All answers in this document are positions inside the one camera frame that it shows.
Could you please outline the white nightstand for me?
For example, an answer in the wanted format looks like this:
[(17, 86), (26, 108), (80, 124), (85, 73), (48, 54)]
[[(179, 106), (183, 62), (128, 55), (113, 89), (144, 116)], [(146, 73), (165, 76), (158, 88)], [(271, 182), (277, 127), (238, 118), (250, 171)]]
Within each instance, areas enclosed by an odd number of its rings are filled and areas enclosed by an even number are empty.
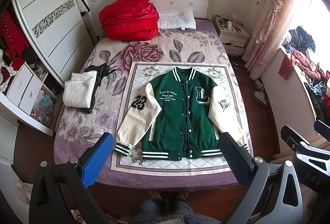
[(250, 39), (243, 26), (218, 15), (214, 16), (214, 26), (226, 53), (231, 56), (242, 56)]

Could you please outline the purple floral bed blanket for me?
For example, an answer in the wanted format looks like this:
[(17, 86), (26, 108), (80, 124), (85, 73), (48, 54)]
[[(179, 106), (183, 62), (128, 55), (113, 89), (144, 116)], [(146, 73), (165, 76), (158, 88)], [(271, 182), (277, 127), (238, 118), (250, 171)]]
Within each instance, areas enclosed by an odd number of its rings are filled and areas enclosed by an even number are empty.
[(135, 189), (209, 189), (235, 184), (219, 148), (228, 132), (252, 152), (234, 70), (213, 23), (161, 29), (149, 41), (102, 39), (85, 67), (111, 73), (87, 113), (67, 107), (54, 142), (57, 164), (80, 157), (106, 132), (114, 149), (98, 182)]

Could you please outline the pile of clothes on desk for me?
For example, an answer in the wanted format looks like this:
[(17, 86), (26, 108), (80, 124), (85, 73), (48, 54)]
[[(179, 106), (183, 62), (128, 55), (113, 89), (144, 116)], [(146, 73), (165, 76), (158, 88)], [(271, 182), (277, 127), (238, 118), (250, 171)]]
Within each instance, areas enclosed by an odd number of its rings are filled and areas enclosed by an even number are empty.
[(286, 55), (279, 69), (279, 75), (288, 79), (297, 66), (306, 76), (304, 84), (312, 105), (317, 114), (317, 120), (329, 125), (329, 71), (324, 72), (319, 63), (313, 63), (308, 52), (315, 52), (316, 45), (310, 34), (302, 27), (289, 30), (291, 40), (284, 45)]

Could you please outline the red clothes in wardrobe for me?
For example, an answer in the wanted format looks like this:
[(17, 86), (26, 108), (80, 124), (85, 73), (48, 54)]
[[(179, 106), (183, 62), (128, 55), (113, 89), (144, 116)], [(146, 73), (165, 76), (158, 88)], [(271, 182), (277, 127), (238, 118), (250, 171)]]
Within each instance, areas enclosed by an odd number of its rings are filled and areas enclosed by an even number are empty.
[(13, 69), (18, 71), (25, 62), (22, 53), (30, 45), (7, 11), (1, 15), (1, 36), (7, 45), (5, 55), (11, 59)]

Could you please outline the white desk by window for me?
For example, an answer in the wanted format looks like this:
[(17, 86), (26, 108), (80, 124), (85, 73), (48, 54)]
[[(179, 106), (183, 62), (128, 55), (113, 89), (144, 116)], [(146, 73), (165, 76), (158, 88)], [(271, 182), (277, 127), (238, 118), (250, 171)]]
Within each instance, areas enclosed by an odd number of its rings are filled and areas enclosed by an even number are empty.
[(329, 150), (329, 142), (314, 131), (317, 114), (304, 86), (306, 78), (303, 72), (295, 66), (288, 79), (279, 74), (285, 56), (285, 49), (280, 47), (261, 75), (279, 136), (280, 153), (273, 156), (274, 163), (281, 163), (293, 155), (293, 150), (280, 138), (285, 125), (300, 133), (312, 146)]

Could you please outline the pink floral curtain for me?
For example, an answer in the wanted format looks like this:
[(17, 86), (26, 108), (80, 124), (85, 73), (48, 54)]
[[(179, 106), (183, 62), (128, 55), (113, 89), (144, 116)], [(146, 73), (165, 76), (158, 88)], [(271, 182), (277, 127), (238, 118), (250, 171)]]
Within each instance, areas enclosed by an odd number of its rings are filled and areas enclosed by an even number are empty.
[(242, 56), (252, 80), (267, 69), (289, 30), (297, 0), (266, 0), (252, 37)]

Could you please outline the white sliding wardrobe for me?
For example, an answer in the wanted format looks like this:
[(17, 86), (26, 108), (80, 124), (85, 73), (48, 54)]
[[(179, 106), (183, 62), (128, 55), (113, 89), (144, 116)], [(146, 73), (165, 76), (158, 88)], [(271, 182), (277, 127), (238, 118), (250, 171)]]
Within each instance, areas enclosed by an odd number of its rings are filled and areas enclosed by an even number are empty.
[(75, 0), (12, 0), (29, 43), (51, 75), (64, 84), (92, 52)]

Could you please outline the white pillow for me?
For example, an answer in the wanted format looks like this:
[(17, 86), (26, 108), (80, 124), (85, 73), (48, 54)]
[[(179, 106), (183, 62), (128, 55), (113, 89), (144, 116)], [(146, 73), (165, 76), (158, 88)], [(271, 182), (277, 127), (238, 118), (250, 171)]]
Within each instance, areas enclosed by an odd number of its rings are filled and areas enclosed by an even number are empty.
[(193, 10), (189, 8), (173, 8), (158, 10), (160, 29), (196, 29)]

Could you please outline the red quilt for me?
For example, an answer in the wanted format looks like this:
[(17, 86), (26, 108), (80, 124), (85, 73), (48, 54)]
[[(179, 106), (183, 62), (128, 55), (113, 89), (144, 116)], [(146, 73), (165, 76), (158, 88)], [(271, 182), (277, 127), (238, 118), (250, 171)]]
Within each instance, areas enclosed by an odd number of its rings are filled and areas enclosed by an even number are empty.
[(158, 20), (150, 0), (117, 0), (99, 13), (104, 34), (111, 40), (149, 41), (158, 35)]

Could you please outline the green varsity jacket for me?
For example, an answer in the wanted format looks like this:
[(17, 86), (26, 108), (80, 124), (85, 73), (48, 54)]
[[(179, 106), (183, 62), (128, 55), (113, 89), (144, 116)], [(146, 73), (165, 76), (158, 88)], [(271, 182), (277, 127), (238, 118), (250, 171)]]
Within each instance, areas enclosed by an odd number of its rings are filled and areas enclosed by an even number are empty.
[(222, 155), (219, 137), (238, 145), (244, 133), (224, 89), (195, 68), (173, 68), (146, 84), (116, 134), (115, 152), (128, 156), (141, 145), (143, 159), (180, 161)]

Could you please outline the slippers on floor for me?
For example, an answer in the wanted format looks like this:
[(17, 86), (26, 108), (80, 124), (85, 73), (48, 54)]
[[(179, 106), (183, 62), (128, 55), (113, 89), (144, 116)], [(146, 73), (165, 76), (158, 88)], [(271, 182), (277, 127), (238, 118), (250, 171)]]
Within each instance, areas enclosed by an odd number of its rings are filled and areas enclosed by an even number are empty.
[(254, 80), (253, 84), (257, 89), (254, 93), (252, 93), (253, 99), (261, 104), (262, 106), (267, 106), (267, 100), (265, 96), (265, 87), (259, 80)]

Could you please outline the black garment on bed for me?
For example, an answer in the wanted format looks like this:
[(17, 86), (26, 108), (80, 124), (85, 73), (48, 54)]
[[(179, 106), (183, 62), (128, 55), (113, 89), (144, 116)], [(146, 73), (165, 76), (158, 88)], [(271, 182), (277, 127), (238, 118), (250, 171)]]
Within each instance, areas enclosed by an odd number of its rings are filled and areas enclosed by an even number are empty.
[(112, 74), (116, 69), (110, 67), (109, 65), (103, 63), (102, 65), (95, 66), (95, 65), (90, 65), (88, 68), (85, 69), (85, 72), (90, 72), (90, 71), (96, 71), (96, 82), (94, 84), (93, 92), (92, 92), (92, 98), (91, 98), (91, 104), (89, 108), (82, 108), (81, 111), (87, 114), (90, 114), (94, 108), (95, 104), (95, 94), (96, 90), (98, 87), (101, 85), (103, 77), (106, 77), (110, 74)]

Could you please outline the folded white knit garment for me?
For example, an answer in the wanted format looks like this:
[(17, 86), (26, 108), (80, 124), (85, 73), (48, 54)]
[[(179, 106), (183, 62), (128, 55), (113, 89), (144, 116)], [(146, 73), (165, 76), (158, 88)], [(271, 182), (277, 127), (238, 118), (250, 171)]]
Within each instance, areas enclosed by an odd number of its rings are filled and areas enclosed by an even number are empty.
[(67, 107), (89, 108), (96, 83), (95, 70), (72, 73), (71, 79), (64, 84), (63, 103)]

